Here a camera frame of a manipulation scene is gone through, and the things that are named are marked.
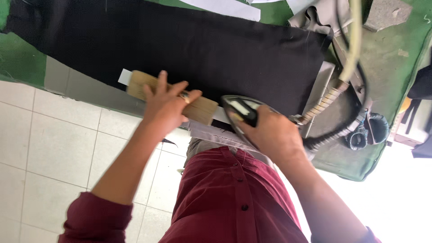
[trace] person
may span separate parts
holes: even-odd
[[[165,71],[159,74],[155,93],[144,87],[148,100],[143,120],[93,190],[82,192],[69,206],[60,243],[125,241],[132,200],[151,153],[169,132],[187,121],[181,114],[183,109],[201,96],[200,91],[192,90],[189,100],[179,97],[186,87],[183,81],[167,90]],[[295,189],[312,242],[380,242],[319,176],[306,157],[297,127],[266,106],[257,111],[255,128],[241,122],[238,125]],[[196,152],[191,147],[188,156]],[[171,226],[160,242],[308,241],[277,172],[243,150],[217,145],[190,156]]]

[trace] right hand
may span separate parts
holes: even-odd
[[[251,127],[239,121],[238,127],[254,143],[260,152],[268,156],[276,165],[291,160],[306,159],[302,137],[297,126],[286,116],[274,113],[268,106],[257,109],[257,126]]]

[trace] maroon shirt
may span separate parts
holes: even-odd
[[[124,242],[131,211],[132,206],[83,192],[69,207],[59,242]],[[279,175],[242,150],[233,156],[219,147],[187,163],[171,227],[160,240],[168,242],[308,241]],[[360,242],[380,241],[369,230]]]

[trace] wooden block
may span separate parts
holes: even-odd
[[[147,97],[143,92],[144,84],[149,85],[152,91],[155,92],[158,79],[137,70],[132,71],[129,86],[127,87],[127,93],[133,97],[147,100]],[[200,97],[186,106],[183,110],[183,115],[204,125],[210,125],[213,121],[213,114],[216,111],[217,106],[217,102]]]

